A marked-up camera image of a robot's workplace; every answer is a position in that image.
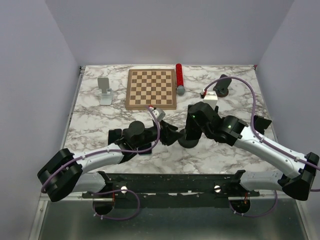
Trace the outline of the black round phone stand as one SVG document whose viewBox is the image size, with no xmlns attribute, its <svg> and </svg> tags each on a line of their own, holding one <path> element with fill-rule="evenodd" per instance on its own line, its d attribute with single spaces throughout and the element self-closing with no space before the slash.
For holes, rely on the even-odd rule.
<svg viewBox="0 0 320 240">
<path fill-rule="evenodd" d="M 179 132 L 182 134 L 182 137 L 178 139 L 178 143 L 183 148 L 191 149 L 191 148 L 194 148 L 199 143 L 198 139 L 196 139 L 196 140 L 187 140 L 186 139 L 186 131 L 185 131 L 185 129 L 181 129 Z"/>
</svg>

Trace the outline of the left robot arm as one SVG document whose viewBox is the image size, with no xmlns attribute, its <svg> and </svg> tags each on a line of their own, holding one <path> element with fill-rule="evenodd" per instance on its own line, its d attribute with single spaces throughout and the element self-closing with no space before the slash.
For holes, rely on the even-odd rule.
<svg viewBox="0 0 320 240">
<path fill-rule="evenodd" d="M 87 153 L 72 153 L 60 149 L 37 173 L 42 184 L 41 192 L 52 202 L 67 197 L 80 183 L 82 175 L 107 165 L 117 165 L 143 153 L 143 146 L 157 143 L 170 146 L 183 136 L 176 126 L 165 121 L 155 121 L 146 128 L 141 121 L 132 122 L 112 144 Z"/>
</svg>

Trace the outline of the teal-backed phone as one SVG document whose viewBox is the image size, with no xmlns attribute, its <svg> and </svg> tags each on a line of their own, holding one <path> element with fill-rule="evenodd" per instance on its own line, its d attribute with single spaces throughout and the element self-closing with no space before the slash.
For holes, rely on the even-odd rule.
<svg viewBox="0 0 320 240">
<path fill-rule="evenodd" d="M 137 148 L 137 152 L 140 156 L 147 156 L 147 155 L 151 155 L 152 154 L 152 143 L 149 142 L 149 143 L 146 143 L 144 145 L 140 145 L 138 148 Z"/>
</svg>

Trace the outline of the purple-cased black phone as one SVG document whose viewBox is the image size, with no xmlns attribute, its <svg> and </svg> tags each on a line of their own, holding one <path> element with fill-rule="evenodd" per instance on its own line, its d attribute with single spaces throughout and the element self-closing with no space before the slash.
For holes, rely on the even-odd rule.
<svg viewBox="0 0 320 240">
<path fill-rule="evenodd" d="M 116 128 L 116 129 L 110 129 L 108 131 L 108 145 L 114 143 L 116 140 L 118 140 L 119 138 L 121 138 L 122 136 L 122 129 L 121 128 Z"/>
</svg>

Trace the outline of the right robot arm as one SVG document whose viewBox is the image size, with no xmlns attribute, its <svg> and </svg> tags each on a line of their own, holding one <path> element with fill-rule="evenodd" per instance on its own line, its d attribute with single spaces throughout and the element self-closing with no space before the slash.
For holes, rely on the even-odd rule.
<svg viewBox="0 0 320 240">
<path fill-rule="evenodd" d="M 217 108 L 198 102 L 189 105 L 185 140 L 197 143 L 202 135 L 217 143 L 245 150 L 276 167 L 276 171 L 247 172 L 230 183 L 230 191 L 241 196 L 247 191 L 282 191 L 289 197 L 306 201 L 312 190 L 320 157 L 293 151 L 261 134 L 255 134 L 245 121 L 228 115 L 220 117 Z"/>
</svg>

